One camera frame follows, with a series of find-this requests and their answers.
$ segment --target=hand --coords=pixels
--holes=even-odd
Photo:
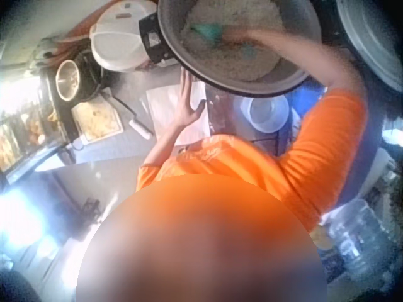
[[[221,40],[227,43],[243,43],[250,40],[249,30],[240,26],[224,26]]]
[[[179,100],[173,121],[174,125],[177,127],[185,128],[197,121],[206,106],[206,100],[204,99],[200,101],[196,110],[192,109],[190,106],[191,85],[191,74],[182,68]]]

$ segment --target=metal pot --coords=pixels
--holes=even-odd
[[[89,101],[102,87],[104,70],[90,49],[79,52],[74,60],[65,60],[56,73],[56,88],[64,101]]]
[[[202,65],[181,43],[180,31],[186,16],[197,0],[160,0],[157,14],[139,22],[144,46],[154,63],[176,57],[189,71],[205,82],[225,91],[255,98],[284,94],[298,86],[308,74],[291,62],[281,59],[264,77],[251,81],[237,81],[216,74],[209,66]],[[291,33],[321,40],[321,27],[309,0],[276,1],[283,24]],[[155,44],[156,35],[160,43]]]

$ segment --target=glass display case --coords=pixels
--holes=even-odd
[[[3,81],[0,92],[0,169],[13,184],[67,142],[45,75]]]

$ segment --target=white paper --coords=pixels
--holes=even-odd
[[[166,86],[147,91],[156,137],[159,139],[171,124],[178,103],[179,85]],[[196,109],[202,99],[206,99],[205,83],[193,82],[190,105]],[[175,145],[190,145],[210,136],[207,104],[199,120],[186,127],[176,140]]]

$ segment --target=rice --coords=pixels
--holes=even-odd
[[[184,47],[203,65],[239,81],[254,81],[275,68],[280,57],[268,48],[219,45],[212,47],[191,30],[195,23],[255,26],[282,30],[278,6],[271,0],[198,0],[181,31]]]

